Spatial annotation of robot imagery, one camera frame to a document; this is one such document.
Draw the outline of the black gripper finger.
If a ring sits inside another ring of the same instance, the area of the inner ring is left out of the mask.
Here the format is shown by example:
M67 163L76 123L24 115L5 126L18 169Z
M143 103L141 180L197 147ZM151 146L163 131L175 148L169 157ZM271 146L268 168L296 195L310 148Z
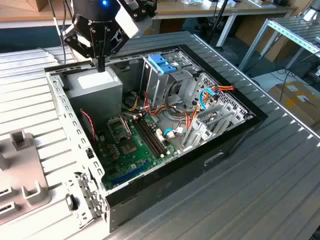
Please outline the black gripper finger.
M89 42L86 38L84 38L77 32L73 24L66 30L63 30L61 36L65 44L67 44L78 55L81 55L86 59L91 59L97 71L101 71L100 53L96 51L91 42Z
M111 55L120 51L124 44L129 40L128 35L120 27L118 30L112 30L105 27L103 34L102 53L99 59L99 71L105 71L105 60Z

